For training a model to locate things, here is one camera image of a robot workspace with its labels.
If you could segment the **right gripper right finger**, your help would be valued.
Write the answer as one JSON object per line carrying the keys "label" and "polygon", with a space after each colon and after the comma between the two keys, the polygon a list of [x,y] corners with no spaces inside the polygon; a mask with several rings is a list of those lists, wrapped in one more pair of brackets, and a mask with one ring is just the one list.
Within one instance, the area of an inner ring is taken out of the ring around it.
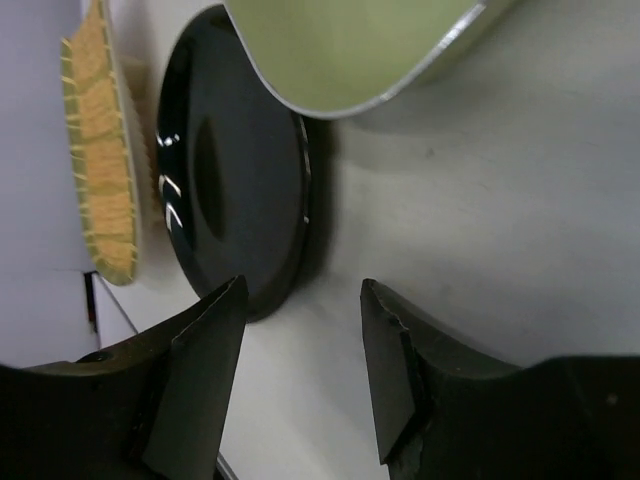
{"label": "right gripper right finger", "polygon": [[388,465],[426,422],[429,399],[410,331],[380,287],[365,279],[360,305],[378,455]]}

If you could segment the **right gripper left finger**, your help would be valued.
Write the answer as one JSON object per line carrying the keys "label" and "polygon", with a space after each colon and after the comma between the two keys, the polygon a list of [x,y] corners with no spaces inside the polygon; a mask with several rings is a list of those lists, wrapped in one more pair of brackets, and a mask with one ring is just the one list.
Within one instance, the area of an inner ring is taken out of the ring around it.
{"label": "right gripper left finger", "polygon": [[211,479],[244,336],[248,290],[236,276],[198,303],[173,337],[169,376],[142,461],[164,479]]}

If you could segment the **dark gold-patterned round plate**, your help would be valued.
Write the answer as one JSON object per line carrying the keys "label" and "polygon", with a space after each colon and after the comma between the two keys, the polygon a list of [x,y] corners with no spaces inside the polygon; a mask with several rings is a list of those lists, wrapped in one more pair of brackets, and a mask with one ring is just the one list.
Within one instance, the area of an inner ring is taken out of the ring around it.
{"label": "dark gold-patterned round plate", "polygon": [[179,35],[156,117],[158,186],[171,244],[195,293],[243,276],[248,318],[286,299],[299,271],[311,165],[302,117],[254,71],[221,5]]}

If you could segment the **green square plate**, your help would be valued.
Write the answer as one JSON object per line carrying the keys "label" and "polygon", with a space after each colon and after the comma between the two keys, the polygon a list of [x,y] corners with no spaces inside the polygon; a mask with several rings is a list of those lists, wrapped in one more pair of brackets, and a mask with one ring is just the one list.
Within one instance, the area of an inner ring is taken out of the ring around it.
{"label": "green square plate", "polygon": [[289,109],[359,115],[443,76],[514,6],[490,0],[231,0],[251,66]]}

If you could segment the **rectangular bamboo tray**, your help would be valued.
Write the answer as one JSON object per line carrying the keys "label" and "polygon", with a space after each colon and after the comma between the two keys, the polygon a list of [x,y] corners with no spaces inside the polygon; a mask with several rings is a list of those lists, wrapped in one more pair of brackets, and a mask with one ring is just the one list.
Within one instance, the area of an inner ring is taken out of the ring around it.
{"label": "rectangular bamboo tray", "polygon": [[96,271],[126,286],[141,243],[130,112],[106,1],[92,1],[60,42],[60,79],[82,233]]}

